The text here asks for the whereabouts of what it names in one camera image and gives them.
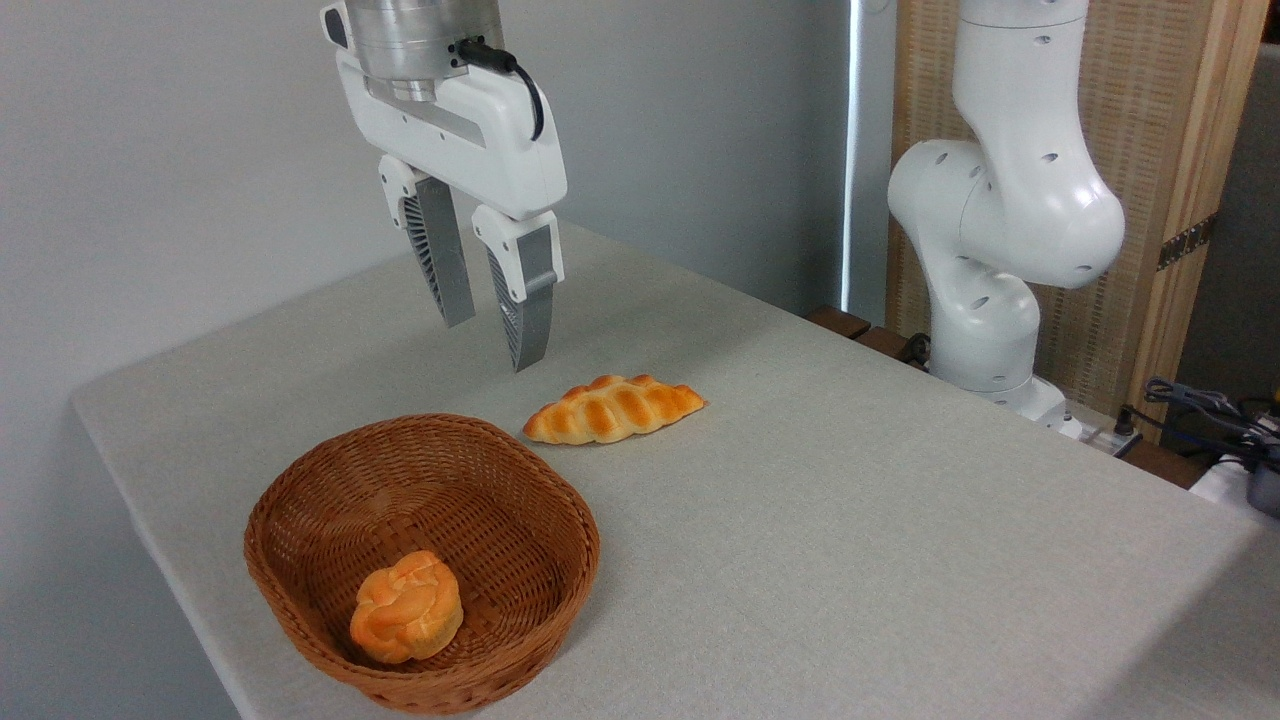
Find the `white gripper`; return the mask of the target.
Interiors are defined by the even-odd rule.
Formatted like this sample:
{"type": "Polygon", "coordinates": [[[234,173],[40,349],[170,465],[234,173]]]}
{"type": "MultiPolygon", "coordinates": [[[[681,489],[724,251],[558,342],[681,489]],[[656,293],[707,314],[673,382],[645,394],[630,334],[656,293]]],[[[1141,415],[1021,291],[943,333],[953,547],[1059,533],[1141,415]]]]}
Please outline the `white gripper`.
{"type": "Polygon", "coordinates": [[[379,174],[390,219],[444,323],[475,315],[452,186],[485,204],[472,223],[513,369],[540,361],[564,279],[558,220],[547,210],[567,179],[549,102],[504,51],[498,4],[338,1],[323,27],[356,126],[387,154],[379,174]]]}

